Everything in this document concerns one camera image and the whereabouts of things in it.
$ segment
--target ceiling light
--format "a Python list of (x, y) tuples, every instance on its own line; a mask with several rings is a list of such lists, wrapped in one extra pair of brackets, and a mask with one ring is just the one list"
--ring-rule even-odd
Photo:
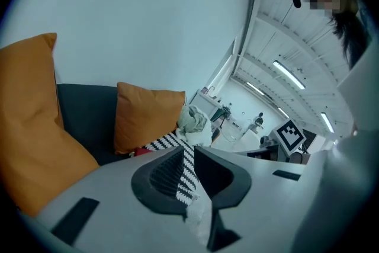
[(326, 125), (327, 125), (327, 127), (329, 129), (329, 131), (331, 131), (332, 133), (334, 133), (333, 126), (330, 123), (330, 120), (328, 119), (327, 115), (324, 112), (322, 112), (321, 113), (321, 117), (324, 119), (324, 121), (325, 121), (325, 123), (326, 123)]
[(279, 61), (275, 60), (272, 64), (275, 67), (277, 67), (281, 72), (283, 72), (285, 76), (290, 78), (300, 89), (306, 88), (306, 86), (303, 85), (300, 82), (300, 80), (298, 80), (297, 77), (295, 75), (293, 75), (292, 72), (290, 72), (290, 70), (288, 70), (285, 66), (283, 66)]
[(250, 82), (246, 83), (249, 87), (253, 88), (255, 91), (260, 93), (261, 95), (265, 95), (261, 90), (257, 89), (255, 86), (253, 86)]
[(282, 112), (282, 113), (286, 116), (286, 118), (290, 118), (290, 116), (288, 116), (288, 115), (285, 113), (285, 111), (283, 111), (281, 108), (278, 108), (278, 110), (279, 110), (280, 112)]

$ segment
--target patterned blanket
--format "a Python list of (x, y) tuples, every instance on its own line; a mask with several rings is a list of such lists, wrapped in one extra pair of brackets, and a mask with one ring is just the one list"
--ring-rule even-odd
[(185, 203), (187, 206), (191, 204), (192, 198), (199, 182), (195, 174), (194, 150), (186, 142), (180, 140), (173, 133), (168, 133), (156, 141), (144, 146), (145, 149), (156, 151), (174, 146), (184, 147), (183, 174), (180, 178), (176, 191), (176, 199)]

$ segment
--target red fabric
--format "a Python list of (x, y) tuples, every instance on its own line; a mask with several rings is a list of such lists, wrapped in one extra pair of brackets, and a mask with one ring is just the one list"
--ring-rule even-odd
[(152, 152), (152, 150), (147, 150), (147, 149), (143, 149), (143, 148), (137, 148), (136, 152), (134, 153), (134, 155), (135, 156), (139, 156), (139, 155), (146, 154), (146, 153), (149, 153), (149, 152)]

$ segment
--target white ceiling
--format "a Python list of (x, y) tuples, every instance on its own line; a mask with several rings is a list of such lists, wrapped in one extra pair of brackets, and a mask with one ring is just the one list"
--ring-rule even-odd
[[(278, 60), (301, 80), (300, 90), (273, 65)], [(307, 4), (297, 9), (292, 0), (255, 0), (248, 36), (235, 80), (249, 81), (269, 95), (304, 129), (330, 136), (320, 113), (331, 120), (335, 134), (351, 131), (352, 116), (337, 90), (348, 65), (340, 41), (322, 11)]]

